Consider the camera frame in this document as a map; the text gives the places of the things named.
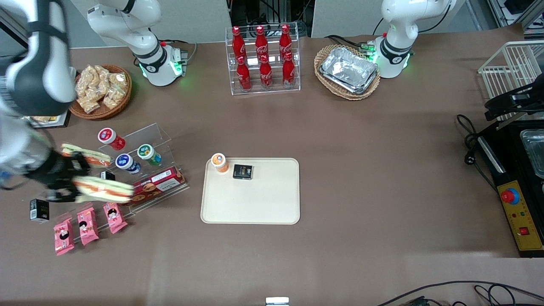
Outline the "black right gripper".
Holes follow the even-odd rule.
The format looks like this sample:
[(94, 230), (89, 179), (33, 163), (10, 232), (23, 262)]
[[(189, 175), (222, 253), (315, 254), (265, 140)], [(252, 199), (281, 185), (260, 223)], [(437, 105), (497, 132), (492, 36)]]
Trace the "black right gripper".
[(46, 200), (51, 203), (75, 203), (79, 192), (72, 182), (74, 176), (88, 176), (90, 165), (82, 152), (70, 157), (51, 151), (37, 169), (30, 170), (26, 178), (46, 187)]

